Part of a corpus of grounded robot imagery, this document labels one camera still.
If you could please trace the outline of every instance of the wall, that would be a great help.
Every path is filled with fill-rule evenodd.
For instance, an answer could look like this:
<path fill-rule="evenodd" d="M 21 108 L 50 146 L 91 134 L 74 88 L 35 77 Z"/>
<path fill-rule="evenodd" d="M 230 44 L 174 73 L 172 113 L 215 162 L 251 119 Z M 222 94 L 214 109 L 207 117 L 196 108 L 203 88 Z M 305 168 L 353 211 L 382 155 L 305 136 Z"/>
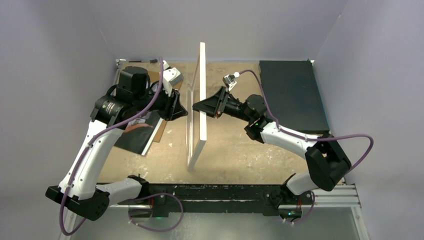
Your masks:
<path fill-rule="evenodd" d="M 115 57 L 315 59 L 347 0 L 89 0 Z"/>
<path fill-rule="evenodd" d="M 114 59 L 83 0 L 0 3 L 0 239 L 56 239 L 44 197 L 81 146 Z"/>
<path fill-rule="evenodd" d="M 335 135 L 375 146 L 355 182 L 373 240 L 424 236 L 424 3 L 350 0 L 314 63 Z M 368 141 L 341 142 L 355 161 Z"/>

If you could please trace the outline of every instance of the black panel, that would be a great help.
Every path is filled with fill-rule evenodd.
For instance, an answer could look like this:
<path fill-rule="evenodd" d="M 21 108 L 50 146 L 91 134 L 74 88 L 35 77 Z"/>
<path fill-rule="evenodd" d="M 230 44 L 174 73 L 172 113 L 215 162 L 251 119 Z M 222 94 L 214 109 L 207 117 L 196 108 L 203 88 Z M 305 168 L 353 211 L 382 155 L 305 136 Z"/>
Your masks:
<path fill-rule="evenodd" d="M 263 91 L 280 125 L 306 134 L 329 126 L 312 68 L 307 61 L 260 61 Z"/>

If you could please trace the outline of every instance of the wooden surface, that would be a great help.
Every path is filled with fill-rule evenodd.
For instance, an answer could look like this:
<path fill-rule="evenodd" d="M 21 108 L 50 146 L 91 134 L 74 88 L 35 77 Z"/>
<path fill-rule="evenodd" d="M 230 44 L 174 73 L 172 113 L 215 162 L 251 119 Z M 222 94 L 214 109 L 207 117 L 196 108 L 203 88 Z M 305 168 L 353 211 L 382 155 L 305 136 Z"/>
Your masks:
<path fill-rule="evenodd" d="M 192 79 L 194 62 L 170 62 L 183 75 Z M 131 63 L 133 66 L 159 71 L 157 63 Z M 227 74 L 252 69 L 259 73 L 258 63 L 208 63 L 206 97 L 223 85 Z M 231 93 L 244 101 L 251 94 L 261 94 L 250 73 L 237 79 Z M 181 103 L 187 108 L 187 86 L 183 82 Z M 103 167 L 98 182 L 109 183 L 138 175 L 151 183 L 196 184 L 281 184 L 293 173 L 307 170 L 306 162 L 282 148 L 250 140 L 244 131 L 246 122 L 228 115 L 207 118 L 207 142 L 191 172 L 187 171 L 186 119 L 166 124 L 160 142 L 153 142 L 148 154 L 141 156 L 114 147 Z"/>

